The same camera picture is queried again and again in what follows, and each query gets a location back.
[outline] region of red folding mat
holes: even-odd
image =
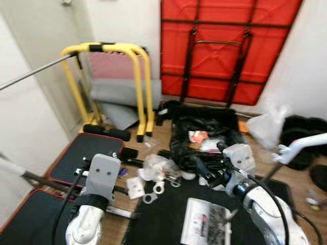
[[[197,28],[187,97],[227,102],[244,35],[251,43],[232,102],[255,105],[302,0],[162,0],[161,81],[181,95],[190,31]]]

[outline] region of black cable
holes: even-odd
[[[287,220],[286,220],[286,216],[285,213],[281,207],[281,204],[279,203],[279,201],[277,200],[276,196],[274,193],[272,193],[272,191],[268,188],[267,185],[265,185],[264,183],[261,183],[260,181],[256,180],[253,176],[248,175],[247,176],[250,180],[254,181],[257,185],[261,186],[269,195],[270,197],[273,199],[273,201],[275,202],[279,212],[281,213],[281,217],[283,220],[283,225],[284,225],[284,231],[285,231],[285,245],[289,245],[289,241],[290,241],[290,234],[289,234],[289,229],[288,229],[288,224],[287,224]]]
[[[69,197],[72,195],[74,188],[76,187],[78,181],[81,179],[82,174],[83,174],[83,171],[84,171],[84,170],[81,170],[81,171],[79,172],[79,174],[76,176],[76,178],[75,178],[73,184],[72,184],[71,187],[68,189],[68,192],[67,192],[67,194],[66,194],[65,199],[62,201],[62,204],[61,204],[60,210],[59,210],[59,212],[57,213],[57,216],[56,216],[56,218],[55,218],[55,222],[54,222],[54,224],[53,224],[53,226],[52,226],[52,234],[51,234],[51,244],[52,244],[52,245],[55,245],[55,244],[56,244],[56,232],[57,232],[57,227],[58,227],[59,219],[60,219],[60,217],[61,217],[61,215],[62,215],[63,210],[65,209],[65,206],[66,206],[66,204],[67,204],[67,202],[68,202]]]
[[[298,212],[298,211],[296,211],[294,209],[292,209],[292,211],[294,213],[296,213],[298,216],[300,216],[301,218],[303,218],[306,222],[308,222],[310,226],[312,226],[312,228],[315,230],[315,232],[316,232],[316,234],[318,236],[319,245],[323,245],[323,240],[322,240],[321,233],[320,233],[319,229],[316,227],[316,225],[311,220],[309,220],[309,218],[307,218],[306,216],[304,216],[300,212]]]

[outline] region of yellow metal frame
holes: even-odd
[[[144,133],[147,135],[152,134],[153,125],[154,125],[154,112],[152,106],[152,91],[151,91],[151,72],[150,72],[150,59],[147,53],[143,48],[129,43],[116,43],[116,44],[102,44],[99,42],[87,42],[81,45],[73,45],[66,47],[62,52],[61,56],[68,55],[72,52],[90,52],[90,45],[101,45],[103,52],[121,52],[128,55],[133,62],[133,70],[134,70],[134,78],[136,83],[136,97],[137,97],[137,111],[139,117],[139,126],[137,130],[137,139],[141,141],[143,139]],[[142,93],[142,82],[141,82],[141,73],[140,73],[140,65],[137,58],[137,55],[141,55],[144,60],[144,78],[146,82],[146,98],[147,98],[147,113],[148,113],[148,121],[146,123],[146,117],[144,114],[144,104],[143,104],[143,93]],[[71,87],[75,100],[78,104],[79,110],[83,116],[85,123],[91,123],[95,116],[97,122],[101,120],[100,113],[98,111],[96,102],[92,101],[92,107],[94,109],[94,116],[90,117],[87,114],[85,105],[83,103],[81,94],[77,87],[74,76],[69,68],[69,65],[66,60],[62,61],[62,65],[64,67],[68,83]],[[80,77],[84,79],[84,75],[82,71],[80,71]]]

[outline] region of wooden floor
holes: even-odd
[[[147,155],[146,148],[142,143],[136,143],[136,129],[132,129],[132,139],[127,142],[126,147],[134,148],[139,150],[138,159],[143,160]],[[152,153],[156,153],[160,149],[169,150],[169,141],[171,137],[171,121],[165,121],[163,126],[156,127],[153,130],[153,137],[158,140],[159,144],[153,149]],[[260,148],[255,140],[249,135],[245,135],[245,139],[252,147],[253,155],[256,161],[256,174],[264,176],[273,167],[271,161],[271,152]],[[326,157],[319,157],[315,160],[314,164],[324,164],[327,165]],[[119,179],[117,185],[126,187],[126,179],[137,176],[136,168],[128,167],[129,172],[127,177]],[[307,205],[305,198],[308,190],[313,190],[321,199],[325,199],[327,194],[317,188],[311,181],[308,171],[296,171],[287,167],[283,167],[273,179],[286,182],[292,190],[294,196],[295,207],[309,219],[311,219],[319,228],[323,235],[324,243],[327,244],[327,207],[322,211],[316,212],[310,209]],[[130,200],[127,196],[119,193],[115,193],[115,207],[123,208],[129,211],[133,211],[136,207],[138,200]],[[317,236],[314,230],[301,218],[299,220],[299,225],[304,230],[310,243],[312,245],[318,244]],[[122,218],[113,214],[106,213],[102,221],[102,237],[101,245],[110,244],[121,244],[126,229],[128,227],[128,222],[126,218]]]

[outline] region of black mat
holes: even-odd
[[[153,185],[153,182],[148,182],[145,192],[151,193]],[[268,186],[276,196],[293,207],[293,199],[287,184],[270,181]],[[208,187],[199,186],[198,180],[183,180],[179,188],[174,188],[165,181],[165,191],[157,200],[150,205],[139,202],[136,212],[141,214],[141,218],[130,222],[123,243],[125,245],[180,244],[188,198],[206,200],[229,210],[239,205],[236,199],[231,199],[223,191],[213,191]],[[231,230],[231,244],[265,244],[259,229],[243,209],[232,220]]]
[[[1,245],[50,245],[54,219],[62,198],[44,191],[36,191],[28,198],[0,234]],[[56,245],[65,245],[70,205],[64,209],[57,228]]]
[[[83,164],[83,157],[91,160],[97,153],[111,155],[119,152],[124,143],[121,139],[96,134],[81,133],[66,148],[65,152],[49,173],[49,178],[67,185],[73,183],[75,171]],[[86,178],[81,178],[79,186],[85,186]]]

